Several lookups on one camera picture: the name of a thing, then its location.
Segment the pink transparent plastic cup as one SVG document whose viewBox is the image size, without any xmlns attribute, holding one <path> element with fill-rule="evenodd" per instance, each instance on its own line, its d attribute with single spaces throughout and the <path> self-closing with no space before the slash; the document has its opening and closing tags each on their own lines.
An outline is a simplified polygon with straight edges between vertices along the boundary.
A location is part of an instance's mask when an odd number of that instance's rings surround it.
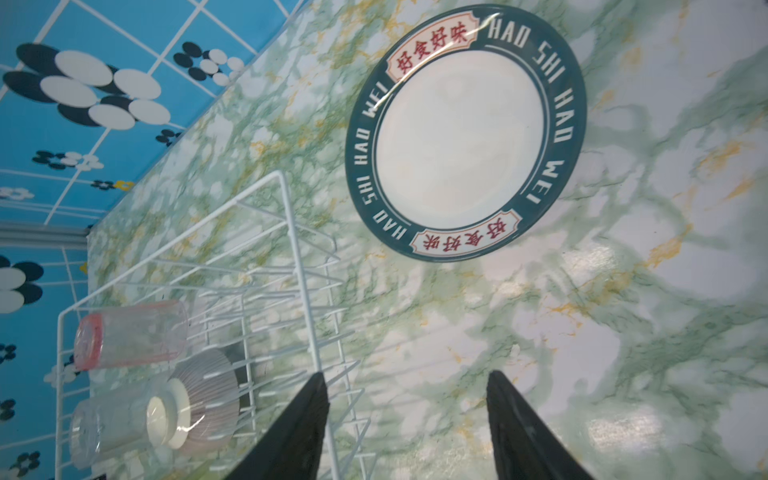
<svg viewBox="0 0 768 480">
<path fill-rule="evenodd" d="M 85 316 L 74 341 L 79 371 L 174 361 L 184 353 L 189 318 L 179 300 L 105 308 Z"/>
</svg>

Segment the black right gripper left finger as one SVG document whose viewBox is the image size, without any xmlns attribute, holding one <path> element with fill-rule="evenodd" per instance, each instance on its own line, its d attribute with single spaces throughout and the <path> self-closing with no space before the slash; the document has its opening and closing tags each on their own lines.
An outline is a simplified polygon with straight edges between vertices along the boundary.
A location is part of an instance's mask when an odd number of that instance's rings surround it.
<svg viewBox="0 0 768 480">
<path fill-rule="evenodd" d="M 317 479 L 329 408 L 325 377 L 317 372 L 226 479 Z"/>
</svg>

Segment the clear transparent cup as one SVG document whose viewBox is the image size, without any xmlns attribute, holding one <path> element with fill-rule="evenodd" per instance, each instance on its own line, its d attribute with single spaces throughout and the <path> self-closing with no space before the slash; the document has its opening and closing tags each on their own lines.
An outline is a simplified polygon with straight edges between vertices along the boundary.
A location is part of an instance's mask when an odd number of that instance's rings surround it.
<svg viewBox="0 0 768 480">
<path fill-rule="evenodd" d="M 166 444 L 178 413 L 166 383 L 124 385 L 80 402 L 72 415 L 69 451 L 73 465 L 85 469 L 133 450 Z"/>
</svg>

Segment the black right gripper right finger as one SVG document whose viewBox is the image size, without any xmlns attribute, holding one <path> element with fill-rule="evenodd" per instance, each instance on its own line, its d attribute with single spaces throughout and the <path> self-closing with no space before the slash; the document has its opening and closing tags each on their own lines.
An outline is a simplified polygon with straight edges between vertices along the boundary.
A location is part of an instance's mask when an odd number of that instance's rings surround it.
<svg viewBox="0 0 768 480">
<path fill-rule="evenodd" d="M 500 479 L 591 480 L 591 475 L 499 370 L 489 374 L 486 403 Z"/>
</svg>

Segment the large plain white plate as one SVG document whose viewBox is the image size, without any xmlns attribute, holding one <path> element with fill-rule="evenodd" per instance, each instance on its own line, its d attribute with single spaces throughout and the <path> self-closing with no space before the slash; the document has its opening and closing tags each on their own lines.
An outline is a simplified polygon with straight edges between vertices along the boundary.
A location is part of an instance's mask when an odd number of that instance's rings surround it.
<svg viewBox="0 0 768 480">
<path fill-rule="evenodd" d="M 553 26 L 509 6 L 457 8 L 409 32 L 365 81 L 347 131 L 347 184 L 392 250 L 477 258 L 543 218 L 586 127 L 582 71 Z"/>
</svg>

